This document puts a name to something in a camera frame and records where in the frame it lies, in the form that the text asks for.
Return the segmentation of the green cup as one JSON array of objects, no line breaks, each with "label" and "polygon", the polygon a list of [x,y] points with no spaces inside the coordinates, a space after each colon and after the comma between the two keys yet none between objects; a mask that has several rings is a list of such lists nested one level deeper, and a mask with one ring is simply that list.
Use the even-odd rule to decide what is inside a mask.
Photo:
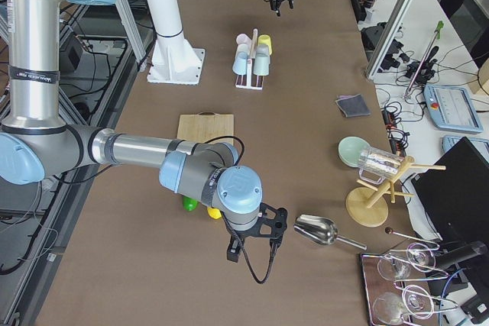
[{"label": "green cup", "polygon": [[270,68],[270,56],[266,53],[257,53],[254,59],[253,74],[256,76],[268,76]]}]

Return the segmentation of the green lime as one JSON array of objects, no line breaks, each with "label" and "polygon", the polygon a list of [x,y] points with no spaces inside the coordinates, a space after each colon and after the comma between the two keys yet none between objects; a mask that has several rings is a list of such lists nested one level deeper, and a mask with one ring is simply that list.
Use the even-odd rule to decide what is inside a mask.
[{"label": "green lime", "polygon": [[188,211],[194,211],[198,207],[199,202],[196,199],[192,199],[187,196],[183,196],[183,208]]}]

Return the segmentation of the grey cup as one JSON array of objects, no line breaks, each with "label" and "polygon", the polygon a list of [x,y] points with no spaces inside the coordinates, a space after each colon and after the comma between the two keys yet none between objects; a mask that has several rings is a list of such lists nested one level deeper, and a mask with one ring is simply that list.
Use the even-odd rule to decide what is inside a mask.
[{"label": "grey cup", "polygon": [[269,46],[266,44],[258,44],[256,48],[256,56],[258,56],[259,54],[270,56]]}]

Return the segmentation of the wooden mug tree stand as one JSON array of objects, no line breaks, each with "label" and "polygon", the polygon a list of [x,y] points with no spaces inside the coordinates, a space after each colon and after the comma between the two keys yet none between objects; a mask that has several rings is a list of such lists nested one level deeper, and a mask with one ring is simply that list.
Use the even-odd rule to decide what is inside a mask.
[{"label": "wooden mug tree stand", "polygon": [[408,169],[446,170],[446,166],[415,164],[414,158],[407,156],[402,158],[397,164],[393,177],[386,178],[379,186],[374,186],[362,179],[358,179],[357,183],[361,187],[349,192],[345,202],[351,218],[365,227],[375,228],[381,226],[388,216],[388,205],[384,195],[390,196],[391,203],[396,201],[397,196],[413,197],[413,194],[398,192],[394,188],[395,182]]}]

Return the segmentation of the light blue cup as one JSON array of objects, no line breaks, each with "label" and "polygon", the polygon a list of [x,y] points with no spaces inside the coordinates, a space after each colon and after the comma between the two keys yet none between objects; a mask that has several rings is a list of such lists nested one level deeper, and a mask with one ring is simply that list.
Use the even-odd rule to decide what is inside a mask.
[{"label": "light blue cup", "polygon": [[238,76],[247,74],[248,55],[246,52],[238,52],[235,56],[235,61],[232,66],[233,72]]}]

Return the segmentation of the metal scoop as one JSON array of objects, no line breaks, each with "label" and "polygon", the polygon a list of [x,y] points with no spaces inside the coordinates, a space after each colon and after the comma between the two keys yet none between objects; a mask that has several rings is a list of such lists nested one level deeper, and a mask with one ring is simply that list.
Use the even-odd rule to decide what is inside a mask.
[{"label": "metal scoop", "polygon": [[360,250],[367,249],[365,244],[341,236],[335,222],[329,218],[302,214],[296,217],[293,228],[299,234],[320,245],[331,245],[340,241]]}]

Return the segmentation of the black monitor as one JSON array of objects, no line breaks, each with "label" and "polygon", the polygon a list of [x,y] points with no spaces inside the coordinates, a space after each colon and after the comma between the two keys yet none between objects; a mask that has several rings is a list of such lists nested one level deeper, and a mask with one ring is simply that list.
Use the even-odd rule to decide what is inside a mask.
[{"label": "black monitor", "polygon": [[429,170],[412,179],[434,228],[445,241],[488,243],[488,161],[463,137]]}]

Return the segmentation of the white cup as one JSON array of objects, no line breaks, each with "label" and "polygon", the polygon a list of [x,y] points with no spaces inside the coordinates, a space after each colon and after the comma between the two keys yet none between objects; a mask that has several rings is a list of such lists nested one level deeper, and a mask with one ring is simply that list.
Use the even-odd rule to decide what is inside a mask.
[{"label": "white cup", "polygon": [[249,44],[246,43],[238,44],[235,57],[238,57],[239,55],[244,55],[245,58],[248,58],[249,52],[250,52]]}]

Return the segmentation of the grey folded cloth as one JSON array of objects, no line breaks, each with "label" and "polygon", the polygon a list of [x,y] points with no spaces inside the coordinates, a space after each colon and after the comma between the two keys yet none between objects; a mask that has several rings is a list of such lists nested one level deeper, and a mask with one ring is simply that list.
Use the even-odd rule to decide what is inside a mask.
[{"label": "grey folded cloth", "polygon": [[340,112],[346,118],[356,118],[363,116],[370,116],[371,111],[368,108],[363,96],[357,95],[340,95],[335,100]]}]

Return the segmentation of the wine glass rack tray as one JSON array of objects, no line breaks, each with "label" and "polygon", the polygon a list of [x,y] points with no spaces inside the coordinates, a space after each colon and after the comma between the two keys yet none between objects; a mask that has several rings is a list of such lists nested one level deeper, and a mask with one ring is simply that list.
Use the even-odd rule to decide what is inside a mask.
[{"label": "wine glass rack tray", "polygon": [[418,325],[458,307],[429,292],[428,282],[449,277],[436,266],[431,245],[414,242],[403,250],[363,253],[360,265],[370,325]]}]

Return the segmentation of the pink cup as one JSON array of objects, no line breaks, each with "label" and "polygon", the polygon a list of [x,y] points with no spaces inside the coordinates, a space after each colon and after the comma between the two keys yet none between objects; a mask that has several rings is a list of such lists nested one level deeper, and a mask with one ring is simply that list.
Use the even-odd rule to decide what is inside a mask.
[{"label": "pink cup", "polygon": [[248,47],[251,46],[251,38],[247,34],[239,34],[236,37],[236,44],[246,44]]}]

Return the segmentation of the yellow cup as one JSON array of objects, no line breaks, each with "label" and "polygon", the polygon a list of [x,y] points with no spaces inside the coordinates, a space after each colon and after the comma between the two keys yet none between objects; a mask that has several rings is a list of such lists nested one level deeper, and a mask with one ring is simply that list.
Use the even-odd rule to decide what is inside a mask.
[{"label": "yellow cup", "polygon": [[257,39],[257,51],[259,53],[268,53],[271,55],[273,53],[272,40],[270,35],[261,34]]}]

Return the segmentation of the bamboo cutting board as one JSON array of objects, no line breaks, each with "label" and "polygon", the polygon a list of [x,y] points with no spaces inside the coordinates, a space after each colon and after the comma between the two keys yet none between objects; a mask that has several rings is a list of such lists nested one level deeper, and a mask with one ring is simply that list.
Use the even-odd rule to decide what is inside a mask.
[{"label": "bamboo cutting board", "polygon": [[203,143],[219,136],[234,134],[234,115],[203,112],[181,115],[176,137],[181,140]]}]

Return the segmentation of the clear glass mug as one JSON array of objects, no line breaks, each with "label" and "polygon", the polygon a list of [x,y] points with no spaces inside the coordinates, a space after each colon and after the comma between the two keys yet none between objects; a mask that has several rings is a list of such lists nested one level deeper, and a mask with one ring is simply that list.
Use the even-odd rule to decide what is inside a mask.
[{"label": "clear glass mug", "polygon": [[392,179],[399,170],[402,156],[366,147],[359,153],[359,177],[369,183],[380,185],[385,179]]}]

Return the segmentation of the green bowl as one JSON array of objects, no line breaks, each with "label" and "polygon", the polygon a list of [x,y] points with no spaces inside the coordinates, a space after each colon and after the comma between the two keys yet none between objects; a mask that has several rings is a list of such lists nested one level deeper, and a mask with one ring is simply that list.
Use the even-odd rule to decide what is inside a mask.
[{"label": "green bowl", "polygon": [[347,166],[357,168],[361,151],[369,146],[370,144],[363,138],[356,136],[344,137],[338,143],[339,158]]}]

